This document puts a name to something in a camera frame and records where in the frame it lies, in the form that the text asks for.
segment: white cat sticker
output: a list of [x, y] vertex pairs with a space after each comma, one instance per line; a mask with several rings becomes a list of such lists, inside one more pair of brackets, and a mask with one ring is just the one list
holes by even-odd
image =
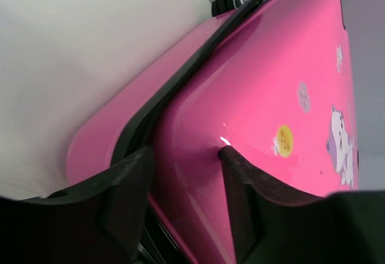
[[273, 145], [271, 146], [271, 149], [273, 150], [274, 154], [278, 156], [279, 154], [279, 143], [277, 137], [274, 137], [273, 139]]
[[341, 174], [341, 183], [351, 187], [354, 181], [353, 147], [354, 137], [351, 139], [348, 135], [342, 112], [331, 106], [331, 123], [326, 148], [334, 169]]

